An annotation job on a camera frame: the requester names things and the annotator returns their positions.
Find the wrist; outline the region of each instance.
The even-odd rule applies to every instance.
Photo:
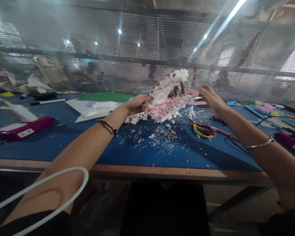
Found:
[[[232,108],[230,108],[229,106],[227,107],[223,107],[220,112],[219,112],[219,117],[227,122],[229,119],[232,119],[232,117],[236,116],[236,114],[238,114],[237,112],[235,112]]]
[[[119,111],[123,116],[125,116],[125,119],[129,116],[129,110],[125,104],[119,105],[115,110]]]

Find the hand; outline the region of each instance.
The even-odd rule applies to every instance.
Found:
[[[210,109],[217,119],[222,119],[224,111],[229,110],[229,106],[214,92],[209,85],[202,85],[199,96],[202,98],[195,99],[195,102],[205,101],[206,104],[197,105],[197,107]]]
[[[122,106],[127,109],[128,115],[138,114],[142,112],[142,104],[151,100],[153,97],[141,94],[125,102]]]

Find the yellow scissors handle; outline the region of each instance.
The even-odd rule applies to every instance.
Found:
[[[201,130],[202,132],[205,133],[205,130],[203,128],[201,128],[200,126],[198,126],[197,124],[193,124],[193,129],[194,131],[200,136],[200,137],[203,137],[203,138],[212,138],[211,135],[204,135],[202,133],[199,132],[199,130]]]

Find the table edge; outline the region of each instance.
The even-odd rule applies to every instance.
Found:
[[[0,159],[1,171],[42,172],[52,162]],[[234,171],[196,168],[145,167],[121,165],[95,165],[91,173],[109,177],[134,177],[158,179],[188,179],[228,184],[272,186],[273,183],[265,172]]]

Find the silver bangle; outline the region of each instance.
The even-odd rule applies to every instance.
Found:
[[[246,149],[254,149],[254,148],[257,148],[257,147],[259,148],[259,147],[263,147],[263,146],[265,146],[265,145],[267,145],[267,144],[269,144],[271,142],[274,142],[274,139],[270,136],[269,140],[266,141],[263,144],[259,144],[259,145],[255,145],[255,146],[246,146],[246,147],[244,146],[244,148],[246,148]]]

